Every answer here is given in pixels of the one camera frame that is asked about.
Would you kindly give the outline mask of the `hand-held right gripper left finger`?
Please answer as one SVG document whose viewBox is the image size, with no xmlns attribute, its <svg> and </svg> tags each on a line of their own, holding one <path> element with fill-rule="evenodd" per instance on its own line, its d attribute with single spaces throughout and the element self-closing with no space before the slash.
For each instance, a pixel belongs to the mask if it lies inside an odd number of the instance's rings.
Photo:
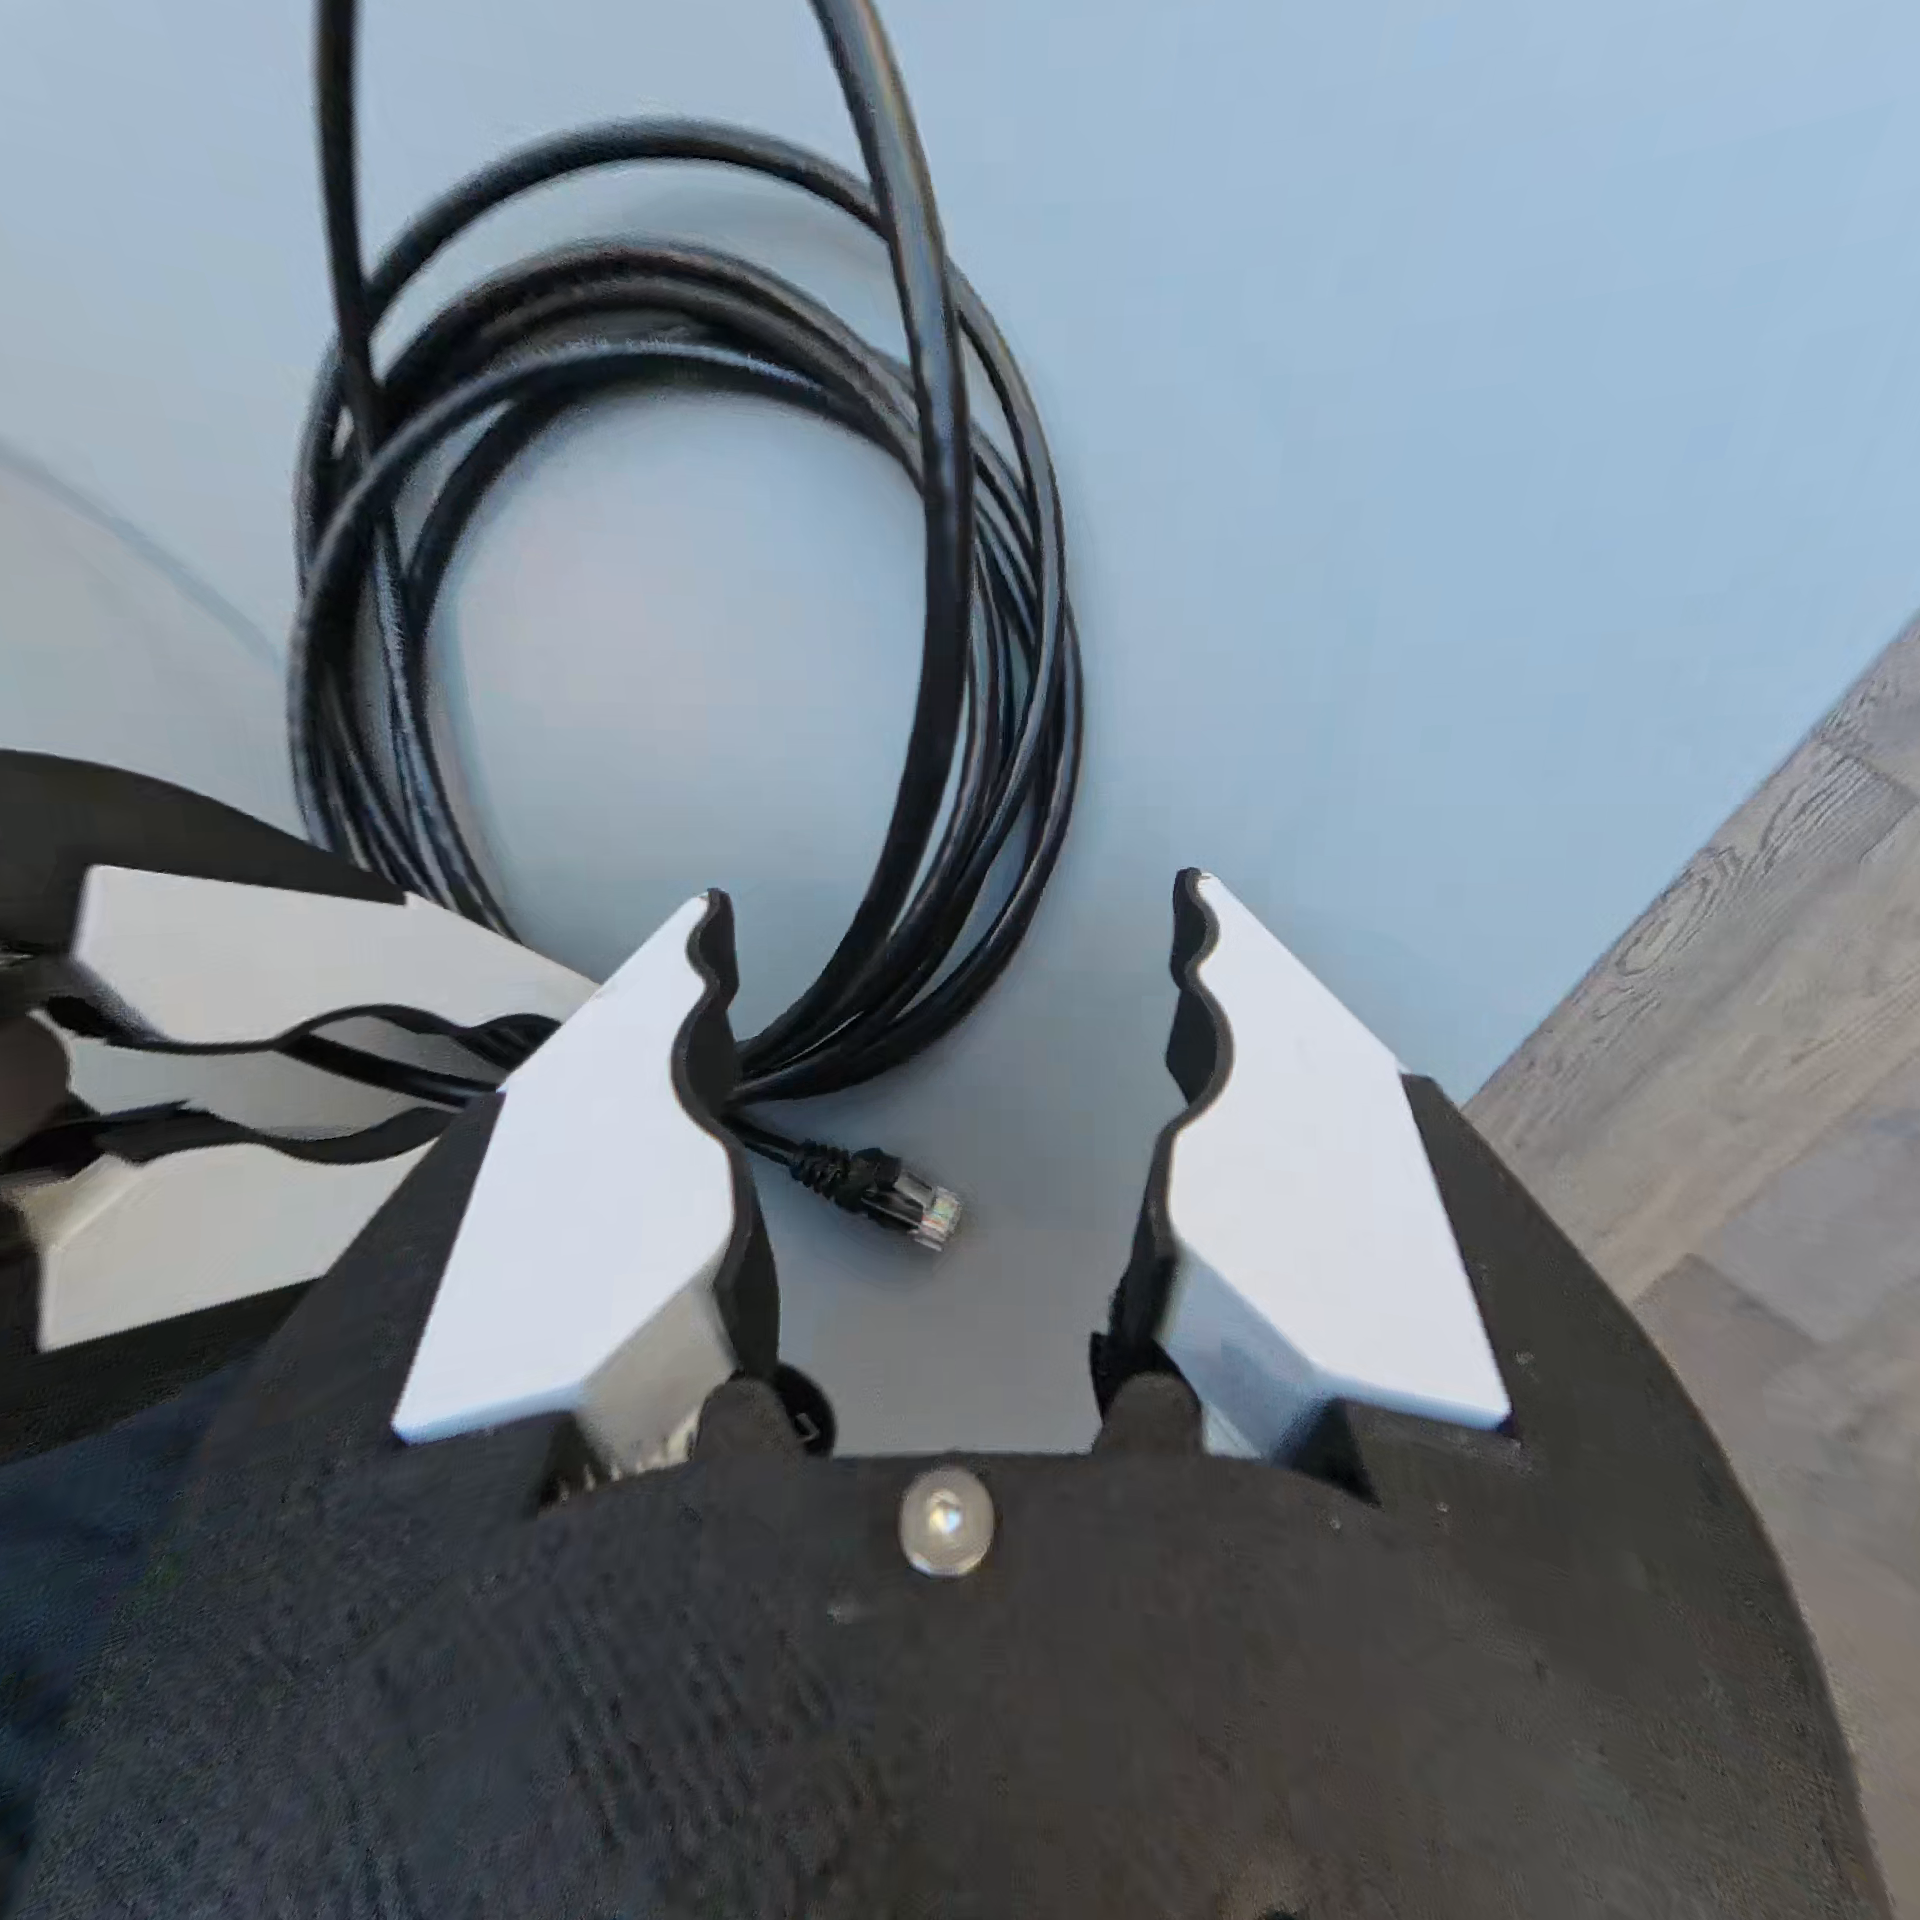
<svg viewBox="0 0 1920 1920">
<path fill-rule="evenodd" d="M 775 1381 L 781 1291 L 728 1128 L 733 899 L 677 906 L 498 1097 L 394 1439 L 561 1414 L 610 1477 L 687 1464 L 708 1396 Z"/>
</svg>

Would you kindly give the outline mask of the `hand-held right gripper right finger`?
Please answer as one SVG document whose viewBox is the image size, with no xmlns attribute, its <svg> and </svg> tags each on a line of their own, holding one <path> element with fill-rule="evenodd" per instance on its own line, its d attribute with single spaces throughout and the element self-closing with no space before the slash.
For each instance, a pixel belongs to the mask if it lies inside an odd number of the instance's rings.
<svg viewBox="0 0 1920 1920">
<path fill-rule="evenodd" d="M 1399 1053 L 1205 868 L 1172 882 L 1167 1071 L 1102 1403 L 1179 1374 L 1231 1457 L 1332 1403 L 1491 1433 L 1491 1340 Z"/>
</svg>

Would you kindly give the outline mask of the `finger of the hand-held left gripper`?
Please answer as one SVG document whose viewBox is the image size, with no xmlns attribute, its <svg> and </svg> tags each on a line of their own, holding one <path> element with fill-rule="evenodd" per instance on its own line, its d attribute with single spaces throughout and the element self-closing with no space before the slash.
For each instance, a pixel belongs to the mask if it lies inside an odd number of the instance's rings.
<svg viewBox="0 0 1920 1920">
<path fill-rule="evenodd" d="M 161 1114 L 28 1176 L 35 1347 L 321 1280 L 450 1126 L 414 1108 L 347 1136 Z"/>
<path fill-rule="evenodd" d="M 491 1084 L 313 1040 L 344 1017 L 428 1038 L 503 1022 L 551 1033 L 598 987 L 584 973 L 428 899 L 344 899 L 149 868 L 88 868 L 77 917 L 28 956 L 28 1010 L 77 1010 L 77 1033 L 135 1052 L 292 1052 L 408 1101 L 475 1101 Z"/>
</svg>

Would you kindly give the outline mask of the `person's dark clothing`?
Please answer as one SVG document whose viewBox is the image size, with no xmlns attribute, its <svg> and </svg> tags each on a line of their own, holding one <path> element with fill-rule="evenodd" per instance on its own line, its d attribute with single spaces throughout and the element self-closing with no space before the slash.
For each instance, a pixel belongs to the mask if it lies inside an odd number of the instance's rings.
<svg viewBox="0 0 1920 1920">
<path fill-rule="evenodd" d="M 212 1417 L 175 1395 L 73 1446 L 2 1465 L 2 1887 L 35 1832 L 50 1764 L 109 1620 L 180 1498 Z"/>
</svg>

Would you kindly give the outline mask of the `grey desk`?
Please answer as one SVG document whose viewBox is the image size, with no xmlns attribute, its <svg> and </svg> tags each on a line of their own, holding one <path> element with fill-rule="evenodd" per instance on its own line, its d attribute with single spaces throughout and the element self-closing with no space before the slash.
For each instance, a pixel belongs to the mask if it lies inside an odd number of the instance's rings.
<svg viewBox="0 0 1920 1920">
<path fill-rule="evenodd" d="M 1066 1454 L 1172 1103 L 1205 865 L 1477 1091 L 1916 606 L 1916 3 L 880 3 L 948 247 L 1040 398 L 1089 765 L 980 1013 L 808 1134 L 966 1195 L 948 1257 L 772 1178 L 850 1454 Z M 2 464 L 137 545 L 6 556 L 6 734 L 280 811 L 323 344 L 309 3 L 2 3 Z M 363 222 L 544 130 L 858 164 L 808 3 L 366 3 Z M 699 888 L 751 1033 L 896 802 L 920 509 L 847 431 L 623 394 L 491 492 L 438 619 L 516 924 L 614 968 Z"/>
</svg>

